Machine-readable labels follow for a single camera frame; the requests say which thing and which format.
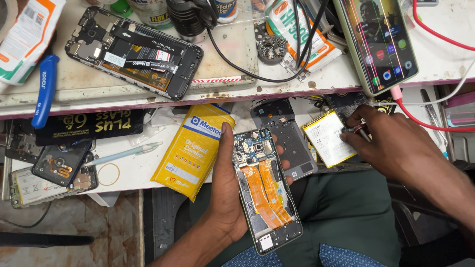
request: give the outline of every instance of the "dark green pants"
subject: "dark green pants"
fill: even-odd
[[[194,224],[209,205],[211,185],[203,185],[190,203]],[[313,175],[298,205],[303,235],[277,250],[283,265],[322,266],[321,243],[367,255],[388,266],[398,266],[400,248],[394,214],[384,176],[376,171]],[[208,266],[219,267],[253,247],[247,232],[219,254]]]

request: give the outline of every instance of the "phone screen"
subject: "phone screen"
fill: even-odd
[[[397,0],[340,0],[340,3],[373,93],[418,72]]]

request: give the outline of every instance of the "tiled floor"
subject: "tiled floor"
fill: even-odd
[[[30,225],[45,208],[46,203],[15,210],[0,201],[0,219]],[[38,226],[19,229],[0,223],[0,231],[90,235],[95,242],[81,247],[0,247],[0,267],[139,267],[139,225],[139,192],[121,194],[112,208],[99,206],[86,195],[55,200]]]

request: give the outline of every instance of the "tape roll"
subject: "tape roll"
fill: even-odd
[[[8,31],[15,24],[18,15],[16,0],[0,0],[0,42],[6,37]]]

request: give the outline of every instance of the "black cable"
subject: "black cable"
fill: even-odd
[[[294,14],[295,14],[295,30],[297,31],[296,32],[296,35],[297,35],[297,57],[296,57],[296,62],[299,62],[300,61],[300,21],[299,21],[299,13],[298,13],[298,6],[297,6],[297,0],[292,0],[292,4],[294,5]]]
[[[302,11],[304,12],[304,16],[305,16],[305,20],[307,22],[307,29],[310,29],[310,21],[308,20],[308,16],[307,16],[307,11],[305,10],[305,8],[302,8]],[[299,21],[298,21],[298,16],[295,15],[295,21],[297,24],[299,24]],[[320,23],[320,19],[317,21],[315,20],[315,23],[318,25]],[[251,76],[255,79],[258,79],[258,80],[262,80],[262,81],[265,81],[265,82],[271,82],[271,83],[285,83],[285,82],[288,82],[288,81],[291,81],[297,77],[299,77],[299,75],[305,70],[305,68],[307,67],[307,64],[308,64],[308,61],[310,60],[310,56],[312,55],[312,48],[310,48],[310,51],[308,51],[308,54],[307,54],[307,60],[305,61],[305,64],[303,65],[303,67],[292,77],[290,78],[287,78],[287,79],[282,79],[282,80],[272,80],[272,79],[267,79],[267,78],[264,78],[264,77],[261,77],[261,76],[257,76],[253,73],[250,73],[249,71],[243,69],[243,68],[240,68],[236,65],[234,65],[231,61],[229,61],[229,59],[227,59],[223,53],[221,53],[220,49],[218,48],[218,46],[216,45],[216,42],[214,41],[214,38],[213,38],[213,35],[211,34],[211,30],[210,29],[206,29],[208,31],[208,35],[209,35],[209,39],[211,40],[211,43],[213,44],[214,48],[216,49],[216,52],[219,54],[219,56],[226,62],[228,63],[231,67],[243,72],[244,74],[248,75],[248,76]],[[311,43],[312,42],[312,39],[311,38],[308,38],[306,43],[305,43],[305,46],[307,47],[307,49],[303,49],[302,51],[302,54],[305,55],[306,51],[308,50],[309,46],[307,44]]]
[[[323,0],[322,6],[318,10],[317,16],[315,17],[315,21],[313,22],[313,27],[310,30],[310,35],[308,36],[308,39],[305,42],[304,53],[305,53],[305,51],[308,50],[308,47],[312,44],[312,40],[314,39],[315,32],[317,32],[318,25],[320,24],[320,20],[322,19],[323,14],[325,13],[325,9],[326,9],[326,6],[328,5],[328,2],[329,2],[329,0]],[[303,58],[301,58],[300,60],[297,61],[297,66],[300,66],[300,64],[302,63],[302,60],[303,60]]]
[[[13,226],[16,226],[16,227],[26,228],[26,229],[33,228],[36,225],[38,225],[39,223],[41,223],[43,221],[43,219],[46,217],[46,214],[48,214],[48,211],[49,211],[49,207],[51,207],[51,202],[52,201],[50,201],[48,206],[46,207],[46,210],[45,210],[45,213],[43,213],[43,216],[41,216],[41,218],[39,218],[39,220],[37,222],[35,222],[34,224],[32,224],[32,225],[20,225],[20,224],[16,224],[16,223],[13,223],[11,221],[4,220],[4,219],[0,219],[0,222],[5,223],[5,224],[10,224],[10,225],[13,225]]]

